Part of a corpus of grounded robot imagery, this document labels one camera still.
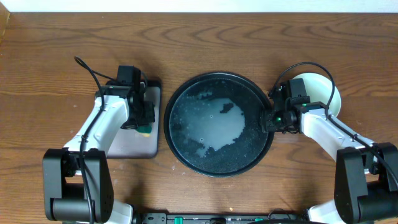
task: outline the white plate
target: white plate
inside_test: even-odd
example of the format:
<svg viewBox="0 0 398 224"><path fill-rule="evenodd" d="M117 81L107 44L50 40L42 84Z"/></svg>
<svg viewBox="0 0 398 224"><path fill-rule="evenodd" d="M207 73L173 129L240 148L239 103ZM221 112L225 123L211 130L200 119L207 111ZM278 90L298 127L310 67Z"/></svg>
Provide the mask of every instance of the white plate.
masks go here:
<svg viewBox="0 0 398 224"><path fill-rule="evenodd" d="M311 103L321 101L324 104L328 103L331 94L331 81L316 73L303 73L294 78L303 78L305 90L310 96ZM341 109L341 96L337 87L335 87L335 94L331 100L329 110L333 115L337 116Z"/></svg>

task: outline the wooden table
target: wooden table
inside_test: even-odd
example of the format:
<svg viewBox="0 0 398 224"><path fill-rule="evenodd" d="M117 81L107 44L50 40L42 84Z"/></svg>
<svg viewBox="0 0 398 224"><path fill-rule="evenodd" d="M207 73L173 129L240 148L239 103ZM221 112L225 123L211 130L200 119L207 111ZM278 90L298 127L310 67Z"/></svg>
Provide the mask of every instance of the wooden table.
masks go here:
<svg viewBox="0 0 398 224"><path fill-rule="evenodd" d="M162 114L200 73L236 72L266 91L288 66L318 62L342 95L339 119L398 144L397 14L13 13L0 46L0 223L46 222L43 154L76 134L96 91L74 55L113 77L119 64L160 77ZM321 73L286 79L302 72ZM304 135L276 134L256 167L217 179L179 163L161 130L154 159L108 161L115 197L140 211L301 212L333 198L335 162Z"/></svg>

